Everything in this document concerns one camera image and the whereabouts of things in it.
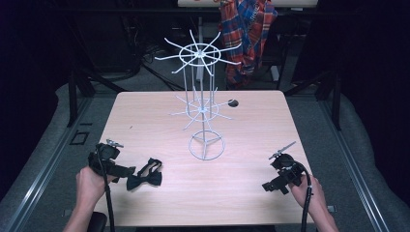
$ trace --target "black bow tie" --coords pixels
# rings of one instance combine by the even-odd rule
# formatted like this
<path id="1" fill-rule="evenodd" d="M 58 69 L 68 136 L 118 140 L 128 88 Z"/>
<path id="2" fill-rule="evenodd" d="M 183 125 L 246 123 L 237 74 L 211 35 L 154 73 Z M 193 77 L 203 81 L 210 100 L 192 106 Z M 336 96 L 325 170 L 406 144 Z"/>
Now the black bow tie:
<path id="1" fill-rule="evenodd" d="M 137 172 L 136 176 L 131 175 L 128 177 L 127 190 L 135 189 L 144 182 L 148 182 L 153 186 L 160 186 L 162 181 L 162 173 L 160 173 L 158 169 L 161 167 L 161 165 L 162 162 L 158 159 L 150 158 L 150 160 L 148 160 L 148 163 L 139 172 Z M 151 166 L 151 168 L 149 169 L 148 174 L 144 177 L 141 177 L 141 175 L 149 166 Z"/>

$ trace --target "red and blue plaid fabric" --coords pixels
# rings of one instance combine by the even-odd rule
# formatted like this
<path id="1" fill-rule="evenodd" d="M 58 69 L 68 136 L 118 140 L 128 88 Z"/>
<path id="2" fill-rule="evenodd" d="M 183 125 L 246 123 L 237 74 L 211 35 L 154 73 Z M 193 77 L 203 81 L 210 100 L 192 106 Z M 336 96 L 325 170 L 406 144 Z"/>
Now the red and blue plaid fabric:
<path id="1" fill-rule="evenodd" d="M 260 67 L 263 47 L 277 11 L 270 0 L 221 0 L 220 15 L 222 39 L 227 60 L 241 62 L 226 66 L 228 89 L 237 89 L 250 82 L 253 71 Z"/>

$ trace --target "wooden tabletop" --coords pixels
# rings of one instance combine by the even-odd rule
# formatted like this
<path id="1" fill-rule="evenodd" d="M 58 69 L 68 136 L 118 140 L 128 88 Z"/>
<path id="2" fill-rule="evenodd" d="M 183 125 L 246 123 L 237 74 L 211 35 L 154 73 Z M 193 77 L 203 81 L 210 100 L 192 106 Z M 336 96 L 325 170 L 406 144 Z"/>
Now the wooden tabletop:
<path id="1" fill-rule="evenodd" d="M 317 0 L 274 0 L 277 8 L 315 8 Z M 214 0 L 178 0 L 179 7 L 209 8 L 219 7 L 220 2 Z"/>
<path id="2" fill-rule="evenodd" d="M 191 118 L 171 115 L 186 110 L 177 96 L 184 99 L 185 92 L 121 93 L 113 105 L 101 142 L 110 138 L 125 146 L 119 148 L 116 163 L 138 171 L 149 158 L 162 161 L 159 187 L 145 183 L 127 191 L 127 179 L 110 184 L 115 225 L 301 223 L 302 208 L 291 193 L 262 188 L 278 176 L 268 158 L 293 141 L 286 153 L 310 171 L 283 93 L 217 92 L 216 103 L 235 99 L 239 105 L 221 105 L 218 114 L 231 119 L 218 116 L 210 122 L 225 143 L 223 153 L 213 160 L 190 153 L 190 138 L 202 131 L 202 123 L 193 122 L 184 130 Z M 105 197 L 96 211 L 108 215 Z"/>

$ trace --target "metal display stand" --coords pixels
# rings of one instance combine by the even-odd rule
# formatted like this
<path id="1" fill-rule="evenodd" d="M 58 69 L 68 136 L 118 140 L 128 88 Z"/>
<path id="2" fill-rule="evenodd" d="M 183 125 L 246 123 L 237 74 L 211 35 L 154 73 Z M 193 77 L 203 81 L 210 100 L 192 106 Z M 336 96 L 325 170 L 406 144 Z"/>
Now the metal display stand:
<path id="1" fill-rule="evenodd" d="M 217 88 L 215 88 L 215 64 L 219 61 L 222 61 L 224 63 L 228 63 L 231 65 L 239 65 L 240 63 L 234 63 L 221 59 L 220 53 L 226 50 L 236 49 L 241 45 L 239 44 L 238 46 L 229 47 L 226 49 L 216 48 L 215 46 L 213 46 L 213 43 L 220 36 L 220 33 L 218 33 L 218 35 L 210 43 L 203 43 L 201 40 L 200 43 L 197 43 L 193 37 L 192 31 L 190 31 L 190 36 L 192 38 L 193 43 L 188 44 L 186 46 L 177 45 L 175 43 L 170 42 L 167 38 L 165 38 L 167 43 L 180 48 L 180 51 L 178 55 L 172 55 L 162 58 L 155 57 L 155 59 L 166 60 L 172 58 L 179 58 L 182 61 L 182 67 L 172 73 L 178 73 L 180 71 L 183 71 L 184 73 L 186 98 L 177 98 L 184 102 L 187 106 L 184 112 L 174 113 L 171 115 L 187 114 L 187 116 L 190 118 L 190 122 L 184 127 L 184 130 L 187 129 L 193 122 L 199 122 L 202 124 L 202 130 L 196 132 L 191 136 L 189 143 L 190 153 L 200 160 L 213 160 L 218 158 L 223 153 L 225 143 L 223 141 L 222 136 L 212 129 L 210 121 L 217 116 L 226 119 L 231 119 L 229 117 L 219 114 L 220 106 L 228 104 L 229 102 L 220 104 L 217 104 L 215 102 L 215 94 L 218 90 Z M 189 96 L 188 92 L 187 76 L 189 76 L 189 72 L 187 72 L 187 67 L 190 67 L 192 97 Z M 207 71 L 207 74 L 210 77 L 208 96 L 205 96 L 204 94 L 204 70 Z M 201 73 L 199 78 L 197 78 L 197 80 L 199 80 L 200 83 L 199 93 L 196 91 L 194 87 L 193 78 L 194 75 L 198 73 Z M 211 145 L 213 147 L 218 146 L 218 148 L 213 149 L 212 152 L 216 152 L 210 154 L 209 148 Z"/>

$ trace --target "dark background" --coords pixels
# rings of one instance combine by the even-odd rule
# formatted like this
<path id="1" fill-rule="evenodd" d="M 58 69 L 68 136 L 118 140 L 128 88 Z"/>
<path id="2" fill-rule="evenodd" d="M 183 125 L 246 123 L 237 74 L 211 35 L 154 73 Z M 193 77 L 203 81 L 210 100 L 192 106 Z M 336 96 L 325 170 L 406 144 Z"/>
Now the dark background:
<path id="1" fill-rule="evenodd" d="M 111 1 L 104 2 L 116 7 Z M 175 7 L 175 2 L 139 1 L 139 7 Z M 93 7 L 93 1 L 83 3 Z M 105 25 L 117 33 L 100 35 L 98 26 L 97 31 L 91 30 L 94 27 L 90 21 L 67 21 L 50 13 L 50 5 L 46 1 L 24 0 L 0 5 L 1 197 L 42 137 L 57 106 L 54 92 L 68 82 L 74 64 L 96 71 L 135 69 L 136 44 L 130 43 L 124 33 L 122 20 L 117 17 L 115 22 Z M 293 78 L 303 81 L 327 70 L 339 74 L 342 93 L 355 105 L 369 134 L 376 166 L 407 205 L 409 10 L 405 0 L 321 1 L 319 13 L 358 11 L 362 16 L 312 21 Z M 152 19 L 144 23 L 157 26 L 158 30 L 148 35 L 152 38 L 162 39 L 170 33 L 170 20 Z M 98 43 L 117 47 L 119 53 L 92 48 Z"/>

